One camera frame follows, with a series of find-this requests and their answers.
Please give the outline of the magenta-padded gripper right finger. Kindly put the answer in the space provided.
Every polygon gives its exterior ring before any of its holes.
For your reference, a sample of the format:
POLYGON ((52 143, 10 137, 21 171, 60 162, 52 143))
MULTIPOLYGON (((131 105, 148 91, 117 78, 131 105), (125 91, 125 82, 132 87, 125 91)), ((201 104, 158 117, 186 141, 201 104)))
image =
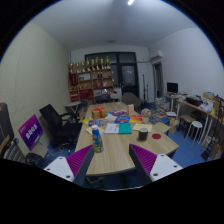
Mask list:
POLYGON ((130 144, 129 155, 143 185, 157 181, 182 169, 166 154, 154 154, 140 146, 130 144))

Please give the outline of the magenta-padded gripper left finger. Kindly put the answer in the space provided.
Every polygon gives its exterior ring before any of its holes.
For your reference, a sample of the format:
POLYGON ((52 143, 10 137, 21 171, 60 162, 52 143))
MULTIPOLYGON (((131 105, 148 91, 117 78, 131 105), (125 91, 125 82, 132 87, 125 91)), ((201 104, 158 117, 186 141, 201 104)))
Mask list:
POLYGON ((68 157, 59 156, 45 168, 45 171, 82 185, 93 156, 94 148, 89 145, 68 157))

